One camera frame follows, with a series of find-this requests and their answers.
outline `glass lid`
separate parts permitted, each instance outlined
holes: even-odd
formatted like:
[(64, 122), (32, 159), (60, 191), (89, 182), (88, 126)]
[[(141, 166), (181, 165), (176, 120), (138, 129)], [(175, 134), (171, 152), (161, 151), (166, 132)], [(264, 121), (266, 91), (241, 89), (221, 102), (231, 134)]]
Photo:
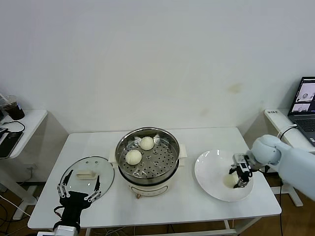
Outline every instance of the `glass lid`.
[(91, 197), (95, 195), (96, 200), (108, 191), (113, 180), (114, 169), (108, 160), (90, 156), (70, 166), (63, 174), (59, 186), (65, 190), (65, 194), (70, 191), (86, 193)]

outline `white table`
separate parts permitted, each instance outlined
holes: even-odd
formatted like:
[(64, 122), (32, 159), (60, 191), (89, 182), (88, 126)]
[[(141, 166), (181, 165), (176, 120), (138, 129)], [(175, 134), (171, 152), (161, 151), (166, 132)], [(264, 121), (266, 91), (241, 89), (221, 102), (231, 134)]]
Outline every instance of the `white table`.
[[(285, 131), (288, 125), (293, 124), (293, 122), (287, 117), (289, 109), (266, 109), (264, 113), (278, 132), (280, 130)], [(291, 129), (290, 131), (286, 132), (283, 136), (283, 141), (288, 143), (293, 148), (301, 148), (310, 153), (315, 153), (315, 147), (298, 129)], [(274, 194), (280, 194), (280, 187), (272, 187), (271, 190)], [(303, 206), (302, 200), (290, 184), (284, 183), (282, 186), (282, 193), (289, 194), (297, 207)]]
[[(24, 126), (25, 130), (23, 131), (23, 135), (21, 139), (19, 140), (18, 144), (15, 146), (13, 152), (10, 155), (10, 159), (17, 157), (25, 147), (25, 145), (28, 143), (36, 129), (39, 127), (39, 125), (42, 123), (44, 118), (47, 116), (46, 110), (24, 110), (25, 117), (19, 120)], [(10, 122), (13, 121), (9, 116), (6, 116), (1, 122)], [(8, 128), (10, 131), (20, 131), (23, 129), (23, 127), (19, 123), (10, 123), (10, 124), (4, 124), (1, 125), (1, 127)], [(6, 169), (0, 165), (0, 182), (5, 187), (10, 189), (13, 193), (15, 193), (17, 196), (19, 196), (22, 199), (21, 204), (19, 205), (19, 208), (25, 210), (27, 206), (35, 205), (36, 204), (36, 198), (33, 196), (33, 193), (36, 189), (36, 186), (30, 186), (28, 190), (26, 191), (24, 188), (19, 186), (14, 179), (11, 178), (10, 175), (6, 173)], [(16, 210), (13, 219), (19, 220), (22, 218), (23, 212), (20, 210)]]
[[(198, 185), (193, 167), (200, 154), (211, 149), (245, 152), (248, 147), (237, 128), (176, 129), (170, 132), (186, 145), (188, 159), (174, 175), (172, 187), (163, 195), (136, 199), (115, 170), (109, 191), (81, 215), (82, 228), (132, 225), (174, 224), (249, 218), (243, 224), (208, 235), (239, 234), (263, 216), (277, 215), (281, 208), (261, 173), (254, 174), (251, 194), (239, 202), (224, 202), (208, 195)], [(65, 170), (75, 161), (87, 156), (108, 157), (110, 150), (127, 132), (81, 133), (69, 135), (38, 203), (28, 222), (32, 229), (49, 229), (59, 221), (53, 209), (59, 206), (56, 190)]]

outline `laptop keyboard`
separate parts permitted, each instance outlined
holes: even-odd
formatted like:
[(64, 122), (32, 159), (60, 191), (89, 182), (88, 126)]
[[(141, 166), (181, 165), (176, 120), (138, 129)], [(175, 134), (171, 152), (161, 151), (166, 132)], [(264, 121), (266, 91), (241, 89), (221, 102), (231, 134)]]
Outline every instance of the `laptop keyboard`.
[(301, 126), (305, 132), (315, 132), (315, 119), (297, 119), (295, 122)]

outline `pot handle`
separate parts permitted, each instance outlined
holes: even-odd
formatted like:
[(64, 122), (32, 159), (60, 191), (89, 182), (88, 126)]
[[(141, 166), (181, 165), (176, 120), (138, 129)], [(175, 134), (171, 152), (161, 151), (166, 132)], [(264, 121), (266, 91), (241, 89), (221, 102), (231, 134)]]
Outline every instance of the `pot handle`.
[(114, 168), (117, 167), (115, 155), (116, 155), (115, 150), (114, 149), (110, 150), (108, 162), (111, 163)]
[(184, 144), (179, 144), (179, 166), (185, 165), (185, 159), (187, 158), (187, 151)]

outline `white plate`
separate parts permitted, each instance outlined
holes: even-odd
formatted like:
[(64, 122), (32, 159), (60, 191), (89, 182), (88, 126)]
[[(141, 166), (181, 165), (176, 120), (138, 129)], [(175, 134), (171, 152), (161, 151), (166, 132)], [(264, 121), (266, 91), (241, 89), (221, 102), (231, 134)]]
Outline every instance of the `white plate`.
[(229, 188), (223, 183), (233, 164), (233, 154), (225, 150), (211, 150), (201, 154), (195, 163), (200, 186), (211, 196), (227, 202), (245, 199), (254, 186), (253, 177), (245, 188)]

